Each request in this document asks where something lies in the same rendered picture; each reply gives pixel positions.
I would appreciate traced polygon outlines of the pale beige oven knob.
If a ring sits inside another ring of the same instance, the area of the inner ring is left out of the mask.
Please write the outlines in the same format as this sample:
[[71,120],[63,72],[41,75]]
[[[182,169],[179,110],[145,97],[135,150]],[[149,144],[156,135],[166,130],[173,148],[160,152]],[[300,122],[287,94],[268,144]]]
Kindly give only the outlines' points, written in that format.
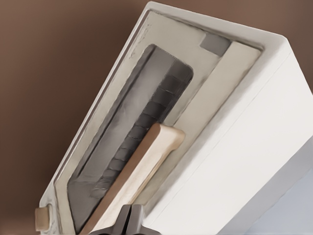
[[35,209],[35,230],[37,232],[49,230],[51,225],[51,205]]

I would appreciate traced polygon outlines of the oven door with dark window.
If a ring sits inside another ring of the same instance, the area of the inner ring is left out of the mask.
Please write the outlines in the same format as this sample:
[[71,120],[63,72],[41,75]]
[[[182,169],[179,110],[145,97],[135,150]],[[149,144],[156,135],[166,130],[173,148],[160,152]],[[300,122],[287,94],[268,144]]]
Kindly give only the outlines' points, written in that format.
[[204,146],[211,119],[261,51],[147,10],[94,101],[52,182],[47,234],[79,235],[150,128],[185,133],[132,204],[146,215],[186,160]]

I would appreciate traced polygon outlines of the white oven body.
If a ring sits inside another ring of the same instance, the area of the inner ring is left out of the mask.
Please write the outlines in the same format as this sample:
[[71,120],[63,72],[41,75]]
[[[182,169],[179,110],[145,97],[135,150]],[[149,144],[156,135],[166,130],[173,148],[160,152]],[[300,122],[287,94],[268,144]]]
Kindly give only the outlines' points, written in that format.
[[143,209],[147,231],[129,232],[128,224],[115,232],[114,223],[89,234],[242,235],[313,168],[313,94],[284,36],[153,1],[130,36],[147,10],[261,55],[211,119],[204,146],[186,160],[154,213]]

